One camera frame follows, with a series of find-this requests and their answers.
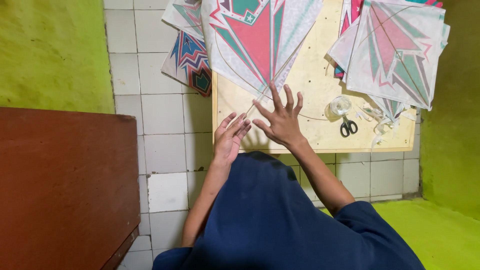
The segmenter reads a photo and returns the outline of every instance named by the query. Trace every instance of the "tiled floor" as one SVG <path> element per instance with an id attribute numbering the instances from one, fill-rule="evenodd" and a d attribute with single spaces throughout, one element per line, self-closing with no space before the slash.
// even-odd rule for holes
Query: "tiled floor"
<path id="1" fill-rule="evenodd" d="M 149 270 L 156 255 L 180 245 L 188 208 L 208 170 L 212 101 L 161 74 L 177 36 L 161 22 L 167 0 L 104 2 L 116 112 L 133 115 L 138 123 L 141 236 L 118 269 Z M 419 135 L 412 152 L 320 157 L 358 200 L 399 199 L 419 187 Z M 279 159 L 292 166 L 305 192 L 322 207 L 293 156 Z"/>

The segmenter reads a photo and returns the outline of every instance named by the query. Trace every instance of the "finger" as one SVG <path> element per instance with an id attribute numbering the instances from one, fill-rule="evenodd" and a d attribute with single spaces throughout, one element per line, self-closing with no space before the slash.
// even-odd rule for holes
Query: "finger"
<path id="1" fill-rule="evenodd" d="M 225 131 L 224 135 L 227 138 L 233 138 L 235 133 L 243 127 L 243 119 L 239 117 L 239 120 L 236 120 L 228 129 Z"/>
<path id="2" fill-rule="evenodd" d="M 260 102 L 256 100 L 252 100 L 252 103 L 255 105 L 257 110 L 260 112 L 261 115 L 263 115 L 266 119 L 270 119 L 270 115 L 272 115 L 271 112 L 269 112 L 267 109 L 265 109 Z"/>
<path id="3" fill-rule="evenodd" d="M 298 116 L 298 114 L 300 113 L 300 110 L 301 108 L 303 107 L 303 96 L 300 92 L 297 93 L 297 97 L 298 97 L 298 101 L 297 101 L 297 105 L 295 106 L 295 108 L 293 109 L 293 113 Z"/>
<path id="4" fill-rule="evenodd" d="M 272 129 L 269 126 L 267 126 L 267 124 L 265 124 L 265 122 L 263 122 L 262 120 L 254 119 L 253 123 L 256 126 L 258 126 L 261 130 L 263 130 L 265 132 L 265 135 L 267 135 L 267 137 L 273 134 Z"/>
<path id="5" fill-rule="evenodd" d="M 252 125 L 247 125 L 243 130 L 242 132 L 240 132 L 240 134 L 238 134 L 238 138 L 240 139 L 240 141 L 243 139 L 243 137 L 245 137 L 245 135 L 251 130 L 252 128 Z"/>
<path id="6" fill-rule="evenodd" d="M 235 119 L 235 121 L 232 122 L 232 124 L 227 128 L 227 130 L 229 130 L 230 128 L 232 128 L 236 123 L 238 123 L 240 120 L 243 121 L 243 116 L 244 116 L 245 113 L 242 113 L 237 119 Z"/>
<path id="7" fill-rule="evenodd" d="M 220 126 L 218 128 L 226 128 L 228 124 L 237 116 L 236 112 L 231 113 L 229 116 L 227 116 L 222 123 L 220 123 Z"/>
<path id="8" fill-rule="evenodd" d="M 250 120 L 248 120 L 248 119 L 245 120 L 245 121 L 243 122 L 243 127 L 241 127 L 241 128 L 237 131 L 237 133 L 235 133 L 235 136 L 238 136 L 249 124 L 250 124 Z"/>
<path id="9" fill-rule="evenodd" d="M 288 113 L 292 113 L 292 109 L 293 109 L 292 90 L 288 85 L 284 85 L 283 89 L 285 89 L 285 94 L 287 95 L 287 105 L 285 106 L 285 109 L 287 110 Z"/>
<path id="10" fill-rule="evenodd" d="M 274 82 L 271 82 L 269 85 L 270 90 L 272 91 L 272 99 L 273 99 L 273 105 L 275 106 L 275 110 L 283 110 L 283 105 L 282 105 L 282 100 L 280 99 L 280 96 L 278 95 L 276 86 Z"/>

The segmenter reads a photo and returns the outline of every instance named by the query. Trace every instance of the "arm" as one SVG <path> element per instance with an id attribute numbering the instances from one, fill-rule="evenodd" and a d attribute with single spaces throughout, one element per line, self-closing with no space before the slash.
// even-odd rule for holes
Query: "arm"
<path id="1" fill-rule="evenodd" d="M 284 145 L 300 163 L 305 171 L 313 190 L 320 198 L 328 211 L 334 215 L 345 205 L 355 201 L 352 194 L 327 168 L 325 163 L 310 147 L 307 139 L 301 134 L 298 123 L 298 114 L 303 105 L 303 97 L 299 92 L 298 102 L 293 108 L 293 96 L 288 85 L 284 85 L 287 95 L 287 104 L 282 105 L 275 84 L 270 84 L 275 110 L 267 111 L 256 100 L 253 101 L 258 111 L 270 122 L 270 126 L 263 121 L 254 119 L 253 123 L 265 132 L 265 135 L 276 143 Z"/>
<path id="2" fill-rule="evenodd" d="M 193 246 L 198 236 L 205 228 L 208 214 L 215 198 L 227 181 L 230 167 L 238 155 L 240 141 L 251 129 L 250 120 L 243 120 L 240 115 L 230 127 L 228 124 L 235 118 L 232 113 L 225 118 L 215 131 L 214 157 L 205 177 L 204 184 L 195 204 L 190 210 L 183 226 L 181 246 Z"/>

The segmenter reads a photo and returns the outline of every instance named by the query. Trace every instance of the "person's right hand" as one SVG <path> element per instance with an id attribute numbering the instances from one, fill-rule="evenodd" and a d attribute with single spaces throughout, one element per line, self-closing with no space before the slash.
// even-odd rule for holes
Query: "person's right hand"
<path id="1" fill-rule="evenodd" d="M 270 122 L 270 126 L 265 124 L 262 120 L 254 119 L 253 123 L 265 132 L 265 135 L 274 142 L 284 145 L 290 150 L 291 147 L 303 142 L 305 137 L 300 132 L 298 114 L 303 106 L 303 97 L 300 92 L 297 93 L 298 102 L 293 108 L 292 91 L 288 85 L 284 85 L 285 93 L 287 94 L 287 104 L 285 108 L 282 105 L 280 96 L 278 95 L 276 86 L 273 82 L 270 83 L 272 90 L 273 103 L 275 110 L 269 112 L 261 106 L 261 104 L 253 100 L 253 104 L 258 111 Z"/>

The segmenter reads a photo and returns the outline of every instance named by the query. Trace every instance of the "person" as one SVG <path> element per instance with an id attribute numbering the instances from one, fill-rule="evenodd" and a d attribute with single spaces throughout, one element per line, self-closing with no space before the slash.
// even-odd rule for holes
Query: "person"
<path id="1" fill-rule="evenodd" d="M 239 154 L 249 120 L 232 113 L 215 131 L 212 163 L 185 221 L 180 248 L 159 254 L 153 270 L 420 270 L 422 263 L 372 205 L 355 201 L 301 134 L 288 85 L 283 107 L 253 101 L 270 122 L 253 124 L 298 160 L 330 217 L 315 208 L 291 167 L 261 152 Z"/>

